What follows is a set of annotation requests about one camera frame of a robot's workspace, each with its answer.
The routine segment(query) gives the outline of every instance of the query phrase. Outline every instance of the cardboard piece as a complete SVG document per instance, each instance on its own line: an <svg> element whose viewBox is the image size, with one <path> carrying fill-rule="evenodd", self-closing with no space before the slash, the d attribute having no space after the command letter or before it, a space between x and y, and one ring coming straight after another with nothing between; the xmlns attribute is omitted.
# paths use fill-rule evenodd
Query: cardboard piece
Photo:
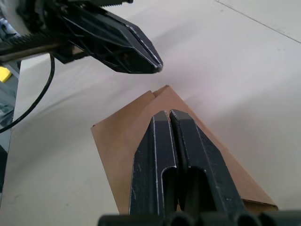
<svg viewBox="0 0 301 226"><path fill-rule="evenodd" d="M127 214L133 157L153 115L177 109L187 112L221 151L241 198L250 211L277 210L272 199L250 177L227 147L203 124L170 86L146 92L107 119L92 134L120 214Z"/></svg>

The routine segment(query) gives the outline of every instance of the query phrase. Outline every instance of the folded cardboard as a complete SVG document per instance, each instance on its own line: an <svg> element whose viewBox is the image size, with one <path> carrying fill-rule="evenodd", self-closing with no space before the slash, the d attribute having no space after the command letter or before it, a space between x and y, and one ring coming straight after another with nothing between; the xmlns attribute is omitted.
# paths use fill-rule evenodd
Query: folded cardboard
<svg viewBox="0 0 301 226"><path fill-rule="evenodd" d="M153 115L177 109L187 112L221 151L245 206L250 211L277 210L272 199L204 125L170 86L148 91L92 127L92 134L120 214L127 214L133 157Z"/></svg>

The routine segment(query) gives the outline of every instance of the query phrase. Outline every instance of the black cable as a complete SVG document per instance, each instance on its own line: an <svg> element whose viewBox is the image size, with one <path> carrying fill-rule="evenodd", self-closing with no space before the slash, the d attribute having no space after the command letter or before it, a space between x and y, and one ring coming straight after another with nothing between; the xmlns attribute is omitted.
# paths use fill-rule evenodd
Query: black cable
<svg viewBox="0 0 301 226"><path fill-rule="evenodd" d="M43 90L41 91L40 95L38 96L38 98L33 102L33 104L28 108L28 110L26 112L24 112L24 114L22 114L19 118L17 118L16 120L14 120L11 124L9 124L8 126L1 128L0 129L0 133L3 133L4 131L12 128L13 126L15 126L16 124L18 124L20 121L22 121L30 112L33 111L33 109L38 105L38 103L41 101L41 99L43 98L43 96L45 95L45 93L47 92L53 76L55 74L55 58L50 54L50 63L51 63L51 69L50 69L50 75L48 78L48 81L46 82L46 85L44 86Z"/></svg>

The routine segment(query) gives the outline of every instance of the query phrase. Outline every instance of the yellow object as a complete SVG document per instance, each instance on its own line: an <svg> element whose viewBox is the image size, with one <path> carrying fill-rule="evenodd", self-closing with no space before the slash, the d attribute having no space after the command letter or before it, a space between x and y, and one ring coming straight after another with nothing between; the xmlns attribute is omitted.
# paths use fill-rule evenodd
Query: yellow object
<svg viewBox="0 0 301 226"><path fill-rule="evenodd" d="M11 76L11 72L9 69L5 67L0 67L0 81L1 82L6 82Z"/></svg>

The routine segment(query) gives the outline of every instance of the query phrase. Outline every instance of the white floor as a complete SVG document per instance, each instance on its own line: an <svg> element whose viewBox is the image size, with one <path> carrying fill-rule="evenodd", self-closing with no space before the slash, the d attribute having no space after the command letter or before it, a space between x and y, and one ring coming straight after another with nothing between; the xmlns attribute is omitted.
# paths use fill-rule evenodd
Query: white floor
<svg viewBox="0 0 301 226"><path fill-rule="evenodd" d="M301 209L300 43L213 0L137 0L110 10L142 28L164 70L118 74L90 57L58 63L45 98L13 129L0 225L96 225L117 213L89 129L165 84L281 209ZM48 68L45 57L23 62L16 117Z"/></svg>

